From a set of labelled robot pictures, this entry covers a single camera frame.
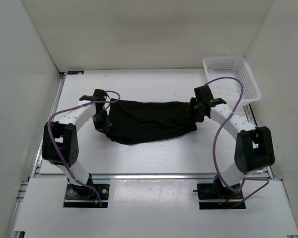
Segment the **black shorts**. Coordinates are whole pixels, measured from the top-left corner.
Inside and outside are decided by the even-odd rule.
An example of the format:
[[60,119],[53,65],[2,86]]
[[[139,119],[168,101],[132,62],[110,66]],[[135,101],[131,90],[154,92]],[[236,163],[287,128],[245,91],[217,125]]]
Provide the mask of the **black shorts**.
[[197,130],[188,117],[185,102],[137,102],[120,100],[109,111],[111,126],[104,134],[112,141],[134,145],[183,136]]

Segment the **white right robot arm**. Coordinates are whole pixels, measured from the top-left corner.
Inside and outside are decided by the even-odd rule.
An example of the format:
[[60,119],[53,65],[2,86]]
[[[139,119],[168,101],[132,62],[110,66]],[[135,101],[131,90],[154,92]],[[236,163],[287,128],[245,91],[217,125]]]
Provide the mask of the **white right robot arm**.
[[[257,127],[229,108],[222,98],[214,98],[208,85],[194,89],[195,97],[190,99],[188,116],[196,122],[204,117],[220,124],[216,132],[212,154],[219,182],[213,186],[218,198],[225,198],[230,192],[239,192],[246,177],[257,170],[275,163],[271,131],[268,127]],[[216,158],[216,144],[222,129],[235,139],[234,162],[220,171]]]

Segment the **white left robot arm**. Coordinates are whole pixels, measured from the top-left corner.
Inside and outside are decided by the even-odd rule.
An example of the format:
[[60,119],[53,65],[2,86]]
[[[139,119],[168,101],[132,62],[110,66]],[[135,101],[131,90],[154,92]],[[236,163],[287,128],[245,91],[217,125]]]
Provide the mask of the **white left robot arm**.
[[112,125],[105,108],[107,92],[95,92],[93,96],[82,96],[74,108],[55,113],[44,126],[43,159],[62,170],[74,192],[82,198],[90,198],[94,186],[91,174],[78,161],[77,133],[89,119],[99,132],[108,132]]

